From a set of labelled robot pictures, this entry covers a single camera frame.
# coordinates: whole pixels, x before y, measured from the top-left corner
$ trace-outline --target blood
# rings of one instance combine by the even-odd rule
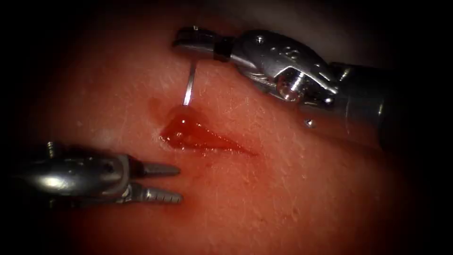
[[[207,127],[206,117],[189,106],[178,106],[170,111],[169,116],[173,118],[162,130],[160,138],[175,149],[222,150],[257,155],[213,132]]]

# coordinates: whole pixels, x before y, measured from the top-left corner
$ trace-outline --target metal instrument wrist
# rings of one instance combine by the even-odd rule
[[[178,31],[173,46],[234,63],[261,91],[297,102],[306,127],[381,147],[381,124],[389,112],[385,103],[394,87],[393,77],[382,70],[328,65],[308,46],[266,30],[250,30],[234,38],[186,27]]]
[[[179,203],[178,193],[143,187],[134,178],[172,176],[179,168],[143,163],[126,154],[100,152],[79,146],[48,142],[46,153],[22,162],[13,173],[27,197],[36,194],[44,207],[84,207],[92,204],[126,202]]]

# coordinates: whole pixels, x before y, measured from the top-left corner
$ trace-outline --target surgical needle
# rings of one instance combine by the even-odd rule
[[[184,97],[184,102],[183,102],[184,106],[187,106],[190,103],[190,97],[192,96],[193,80],[195,78],[196,69],[197,69],[197,62],[194,60],[190,63],[189,80],[187,81],[187,89],[185,91],[185,97]]]

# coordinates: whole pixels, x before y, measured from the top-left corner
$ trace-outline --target wound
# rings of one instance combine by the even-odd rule
[[[207,127],[207,120],[200,112],[189,106],[179,106],[170,111],[171,121],[160,134],[162,141],[175,149],[217,150],[257,154],[236,142],[220,136]]]

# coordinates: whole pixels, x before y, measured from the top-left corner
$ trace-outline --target skin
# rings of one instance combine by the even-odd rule
[[[215,133],[258,156],[181,151],[162,142],[159,133],[183,101],[190,65],[170,47],[175,32],[192,24],[230,35],[257,24],[272,28],[196,8],[155,10],[152,16],[99,16],[67,52],[52,90],[30,107],[27,132],[34,142],[107,149],[182,170],[178,177],[140,181],[182,193],[180,205],[54,213],[76,252],[381,254],[404,247],[413,188],[388,156],[302,128],[300,113],[260,93],[230,64],[199,61],[190,106]],[[328,24],[314,22],[302,31]],[[291,30],[286,35],[293,36]],[[366,64],[369,58],[354,51],[362,39],[323,33],[337,43],[322,35],[293,37],[314,45],[327,61]],[[375,59],[375,66],[385,65]]]

